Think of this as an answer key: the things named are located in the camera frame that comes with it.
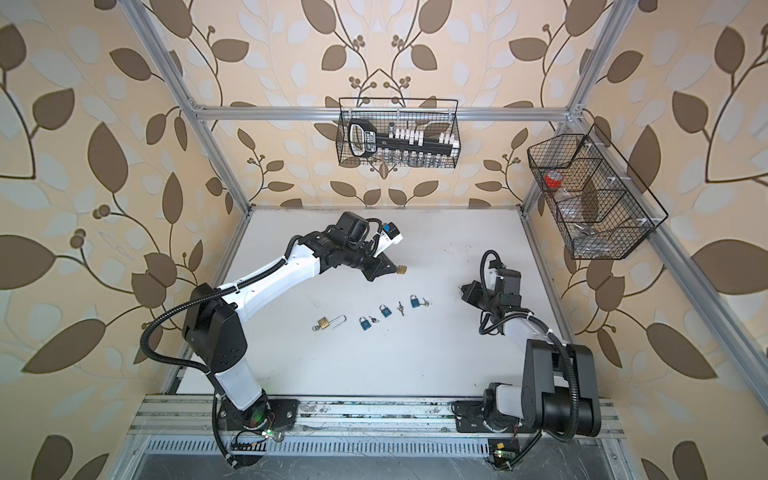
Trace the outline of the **long-shackle brass padlock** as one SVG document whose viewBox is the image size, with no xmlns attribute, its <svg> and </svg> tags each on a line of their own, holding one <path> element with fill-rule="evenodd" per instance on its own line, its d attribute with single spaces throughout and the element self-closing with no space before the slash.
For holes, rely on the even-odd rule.
<svg viewBox="0 0 768 480">
<path fill-rule="evenodd" d="M 336 329 L 346 321 L 347 321 L 346 315 L 338 315 L 332 319 L 328 319 L 327 317 L 322 317 L 312 327 L 312 330 L 314 332 L 318 332 L 318 331 L 326 330 L 329 328 Z"/>
</svg>

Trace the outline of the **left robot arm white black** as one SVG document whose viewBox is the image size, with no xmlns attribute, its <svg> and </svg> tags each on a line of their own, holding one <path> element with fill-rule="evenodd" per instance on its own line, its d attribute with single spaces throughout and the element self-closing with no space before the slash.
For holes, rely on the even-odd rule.
<svg viewBox="0 0 768 480">
<path fill-rule="evenodd" d="M 289 289 L 331 268 L 345 265 L 357 269 L 369 282 L 397 273 L 385 251 L 401 239 L 392 222 L 345 212 L 323 231 L 293 236 L 282 256 L 251 274 L 217 288 L 208 284 L 196 287 L 189 301 L 174 306 L 144 328 L 139 347 L 147 358 L 200 371 L 213 386 L 212 435 L 231 468 L 238 469 L 243 463 L 223 441 L 221 414 L 232 413 L 238 430 L 262 439 L 274 436 L 278 418 L 245 357 L 248 342 L 244 323 Z M 160 354 L 150 343 L 154 332 L 180 313 L 186 315 L 182 335 L 196 360 Z"/>
</svg>

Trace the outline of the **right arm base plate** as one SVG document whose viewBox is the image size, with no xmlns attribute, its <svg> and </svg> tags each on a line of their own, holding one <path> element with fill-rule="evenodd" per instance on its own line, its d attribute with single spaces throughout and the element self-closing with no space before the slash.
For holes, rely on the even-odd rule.
<svg viewBox="0 0 768 480">
<path fill-rule="evenodd" d="M 451 404 L 451 412 L 459 433 L 502 434 L 514 426 L 511 418 L 487 412 L 482 401 L 455 401 Z"/>
</svg>

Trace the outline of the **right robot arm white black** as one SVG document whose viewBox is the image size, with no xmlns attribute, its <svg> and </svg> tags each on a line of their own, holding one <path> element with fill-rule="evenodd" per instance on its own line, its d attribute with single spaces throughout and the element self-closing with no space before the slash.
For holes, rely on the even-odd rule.
<svg viewBox="0 0 768 480">
<path fill-rule="evenodd" d="M 462 300 L 480 310 L 478 333 L 524 343 L 519 385 L 492 382 L 477 401 L 451 404 L 461 433 L 511 437 L 489 448 L 497 471 L 512 471 L 548 434 L 560 442 L 596 438 L 602 412 L 592 351 L 566 343 L 532 310 L 522 306 L 521 273 L 494 250 L 484 252 L 480 278 L 461 287 Z"/>
</svg>

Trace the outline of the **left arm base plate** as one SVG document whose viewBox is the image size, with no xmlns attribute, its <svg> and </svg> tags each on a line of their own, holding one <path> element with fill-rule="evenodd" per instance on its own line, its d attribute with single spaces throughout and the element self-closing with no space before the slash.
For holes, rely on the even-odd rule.
<svg viewBox="0 0 768 480">
<path fill-rule="evenodd" d="M 227 398 L 217 407 L 215 420 L 226 431 L 290 430 L 298 418 L 297 399 L 263 397 L 246 410 L 238 410 Z"/>
</svg>

